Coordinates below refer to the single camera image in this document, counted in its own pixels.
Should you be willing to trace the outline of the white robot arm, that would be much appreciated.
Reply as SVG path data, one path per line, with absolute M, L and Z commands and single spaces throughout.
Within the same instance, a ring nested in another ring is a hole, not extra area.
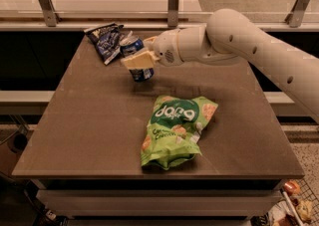
M 122 59 L 129 70 L 185 62 L 223 65 L 243 58 L 319 121 L 319 59 L 274 38 L 232 9 L 214 12 L 203 26 L 165 31 Z

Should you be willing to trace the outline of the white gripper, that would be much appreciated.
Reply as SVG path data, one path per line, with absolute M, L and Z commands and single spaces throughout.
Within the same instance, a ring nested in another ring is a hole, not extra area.
M 157 61 L 162 65 L 171 67 L 182 64 L 177 39 L 179 29 L 165 31 L 158 36 L 148 37 L 143 40 L 146 49 L 121 59 L 121 63 L 128 70 L 153 68 Z

